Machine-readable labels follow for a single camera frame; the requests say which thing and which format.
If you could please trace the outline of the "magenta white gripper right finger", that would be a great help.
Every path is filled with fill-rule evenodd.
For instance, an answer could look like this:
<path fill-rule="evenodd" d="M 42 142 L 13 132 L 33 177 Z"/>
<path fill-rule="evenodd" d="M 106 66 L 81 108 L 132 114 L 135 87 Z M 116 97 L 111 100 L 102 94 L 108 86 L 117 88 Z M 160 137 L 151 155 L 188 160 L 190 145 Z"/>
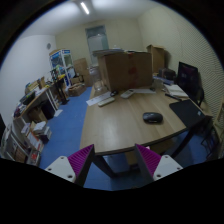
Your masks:
<path fill-rule="evenodd" d="M 182 169 L 169 155 L 160 156 L 147 147 L 136 144 L 134 152 L 144 181 L 149 184 Z"/>

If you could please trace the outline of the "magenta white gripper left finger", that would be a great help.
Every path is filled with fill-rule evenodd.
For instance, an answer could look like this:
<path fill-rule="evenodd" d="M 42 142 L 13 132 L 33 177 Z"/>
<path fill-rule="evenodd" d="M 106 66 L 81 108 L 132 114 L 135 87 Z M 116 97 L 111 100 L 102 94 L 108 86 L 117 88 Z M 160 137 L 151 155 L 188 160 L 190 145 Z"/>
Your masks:
<path fill-rule="evenodd" d="M 46 171 L 78 186 L 83 186 L 94 155 L 94 145 L 89 145 L 68 157 L 59 156 L 46 168 Z"/>

